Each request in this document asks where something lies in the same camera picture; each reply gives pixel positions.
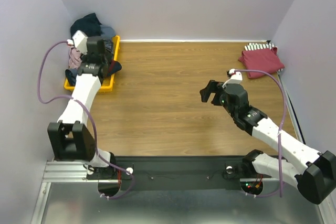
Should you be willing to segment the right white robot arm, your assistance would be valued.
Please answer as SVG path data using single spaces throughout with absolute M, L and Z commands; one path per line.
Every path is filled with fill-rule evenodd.
M 335 190 L 335 155 L 319 152 L 281 130 L 270 117 L 249 104 L 248 93 L 238 81 L 228 83 L 210 80 L 200 90 L 201 101 L 210 95 L 214 106 L 222 106 L 235 125 L 278 152 L 273 158 L 254 150 L 245 156 L 241 170 L 244 175 L 268 175 L 295 188 L 313 204 L 322 203 Z

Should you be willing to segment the navy basketball jersey tank top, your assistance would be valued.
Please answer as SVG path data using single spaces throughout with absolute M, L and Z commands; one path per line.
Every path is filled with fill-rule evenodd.
M 102 23 L 98 20 L 96 13 L 90 13 L 83 18 L 76 20 L 70 27 L 71 37 L 78 31 L 82 31 L 88 37 L 100 36 Z

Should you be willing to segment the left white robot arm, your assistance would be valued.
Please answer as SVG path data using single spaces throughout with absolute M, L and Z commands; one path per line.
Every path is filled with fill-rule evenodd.
M 81 31 L 72 43 L 83 56 L 76 83 L 68 104 L 57 120 L 48 125 L 47 132 L 57 161 L 80 162 L 89 173 L 99 172 L 104 178 L 116 175 L 113 153 L 97 147 L 97 133 L 87 128 L 93 118 L 90 109 L 94 98 L 107 76 L 109 56 L 100 36 L 87 37 Z

